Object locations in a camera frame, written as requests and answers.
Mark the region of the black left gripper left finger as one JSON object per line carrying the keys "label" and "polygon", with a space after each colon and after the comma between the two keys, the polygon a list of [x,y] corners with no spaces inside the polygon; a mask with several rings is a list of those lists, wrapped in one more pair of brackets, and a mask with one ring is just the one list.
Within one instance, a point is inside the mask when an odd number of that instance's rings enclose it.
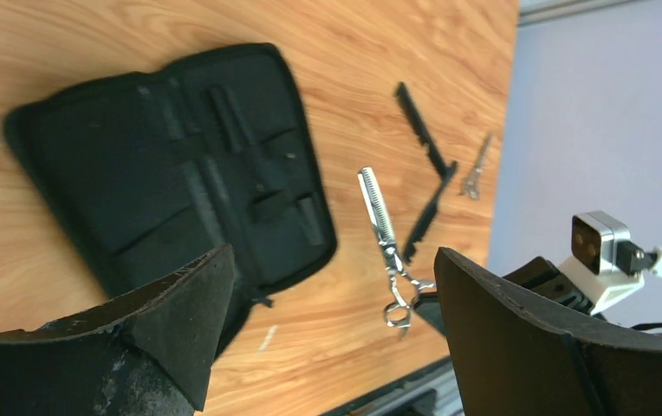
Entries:
{"label": "black left gripper left finger", "polygon": [[192,415],[234,286],[222,246],[102,305],[0,333],[0,415]]}

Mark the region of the silver thinning scissors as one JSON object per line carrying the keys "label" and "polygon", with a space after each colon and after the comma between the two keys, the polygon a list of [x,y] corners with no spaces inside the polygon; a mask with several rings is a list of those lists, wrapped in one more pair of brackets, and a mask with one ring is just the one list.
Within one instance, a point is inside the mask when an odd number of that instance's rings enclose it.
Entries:
{"label": "silver thinning scissors", "polygon": [[[436,283],[429,279],[415,278],[407,271],[373,168],[362,167],[357,173],[357,178],[360,182],[373,234],[385,265],[388,289],[393,296],[393,300],[383,309],[383,318],[386,325],[389,328],[396,328],[399,331],[399,338],[403,339],[411,327],[412,305],[427,289],[435,289]],[[410,302],[399,291],[399,277],[403,277],[415,289],[415,296]]]}

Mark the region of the black zip tool case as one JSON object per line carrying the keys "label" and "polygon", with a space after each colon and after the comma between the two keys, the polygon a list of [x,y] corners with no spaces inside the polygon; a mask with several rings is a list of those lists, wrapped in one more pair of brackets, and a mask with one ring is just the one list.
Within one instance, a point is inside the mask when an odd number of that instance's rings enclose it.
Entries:
{"label": "black zip tool case", "polygon": [[274,44],[86,81],[13,108],[2,132],[111,297],[230,245],[220,350],[255,305],[337,250],[301,94]]}

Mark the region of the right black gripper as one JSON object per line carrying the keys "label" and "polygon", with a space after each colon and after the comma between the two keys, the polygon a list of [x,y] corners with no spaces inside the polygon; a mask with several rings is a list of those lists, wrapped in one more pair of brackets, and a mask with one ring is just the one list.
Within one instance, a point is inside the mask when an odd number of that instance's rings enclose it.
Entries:
{"label": "right black gripper", "polygon": [[[535,257],[503,279],[584,315],[603,316],[594,312],[594,303],[570,280],[573,276],[595,277],[595,274],[574,257],[569,257],[563,265],[566,273],[544,257]],[[412,309],[442,336],[447,336],[437,291],[420,294]]]}

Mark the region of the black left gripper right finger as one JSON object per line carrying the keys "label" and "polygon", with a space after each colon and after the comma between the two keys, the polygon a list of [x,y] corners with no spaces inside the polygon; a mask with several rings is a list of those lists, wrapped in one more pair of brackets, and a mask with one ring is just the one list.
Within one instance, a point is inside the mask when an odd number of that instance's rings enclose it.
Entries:
{"label": "black left gripper right finger", "polygon": [[434,261],[468,415],[662,415],[662,336],[584,315],[450,248]]}

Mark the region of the small silver scissors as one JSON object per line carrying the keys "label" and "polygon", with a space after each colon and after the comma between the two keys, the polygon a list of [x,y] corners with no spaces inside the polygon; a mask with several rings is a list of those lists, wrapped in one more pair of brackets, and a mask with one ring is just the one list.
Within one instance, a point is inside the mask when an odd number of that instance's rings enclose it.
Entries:
{"label": "small silver scissors", "polygon": [[472,200],[480,199],[479,177],[484,169],[486,154],[493,138],[493,132],[489,132],[485,136],[483,144],[478,150],[474,166],[461,183],[461,190],[458,194],[459,196],[467,196]]}

